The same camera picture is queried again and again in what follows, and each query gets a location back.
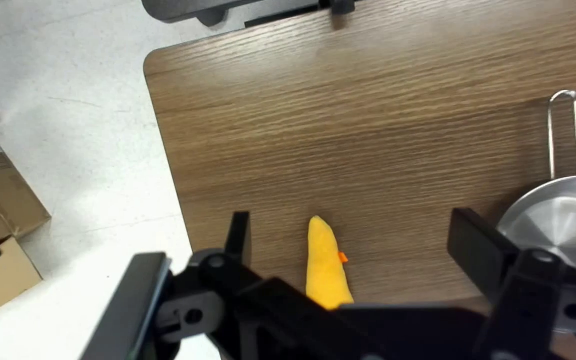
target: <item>white floor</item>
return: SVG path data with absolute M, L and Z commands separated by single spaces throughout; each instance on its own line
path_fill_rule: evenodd
M 45 282 L 0 308 L 0 360 L 78 358 L 133 254 L 164 250 L 185 267 L 189 235 L 142 61 L 272 6 L 208 30 L 156 22 L 141 0 L 0 0 L 0 144 L 52 213 L 22 241 Z M 219 355 L 193 340 L 180 358 Z

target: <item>metal wire handle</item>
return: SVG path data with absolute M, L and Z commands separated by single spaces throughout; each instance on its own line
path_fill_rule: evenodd
M 558 89 L 551 95 L 549 102 L 549 159 L 551 159 L 551 178 L 557 178 L 555 171 L 555 133 L 553 133 L 553 104 L 560 97 L 573 97 L 573 122 L 575 122 L 575 144 L 576 144 L 576 89 Z

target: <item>wooden table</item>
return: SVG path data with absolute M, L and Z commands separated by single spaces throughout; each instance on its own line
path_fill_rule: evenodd
M 251 209 L 253 267 L 303 287 L 322 213 L 359 302 L 470 297 L 450 208 L 494 222 L 549 180 L 546 97 L 576 88 L 576 1 L 366 0 L 347 19 L 156 50 L 147 77 L 195 247 Z

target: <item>stainless steel pot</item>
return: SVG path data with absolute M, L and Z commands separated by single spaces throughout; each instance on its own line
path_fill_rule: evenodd
M 544 247 L 576 267 L 576 176 L 557 178 L 553 104 L 573 100 L 576 138 L 576 92 L 560 89 L 549 102 L 549 159 L 551 182 L 531 189 L 503 215 L 499 230 L 521 247 Z

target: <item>black mount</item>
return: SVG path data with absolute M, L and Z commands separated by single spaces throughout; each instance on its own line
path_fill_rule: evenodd
M 217 25 L 225 22 L 227 12 L 237 6 L 244 6 L 258 0 L 142 0 L 147 12 L 163 22 L 180 22 L 189 17 L 199 17 L 204 25 Z M 312 0 L 292 10 L 270 14 L 258 19 L 248 22 L 247 25 L 289 17 L 321 7 L 331 7 L 332 14 L 351 14 L 355 12 L 357 0 Z
M 560 358 L 551 352 L 555 327 L 576 333 L 576 269 L 546 250 L 518 250 L 472 209 L 452 212 L 448 251 L 493 302 L 488 318 L 429 305 L 326 311 L 284 280 L 254 274 L 247 238 L 248 213 L 238 212 L 227 250 L 196 251 L 182 274 L 159 276 L 154 285 L 133 284 L 152 272 L 133 267 L 163 254 L 135 255 L 84 358 L 125 358 L 129 348 L 170 360 L 185 337 L 207 333 L 233 360 L 540 360 Z M 161 289 L 138 305 L 127 287 Z M 142 316 L 113 320 L 122 303 Z

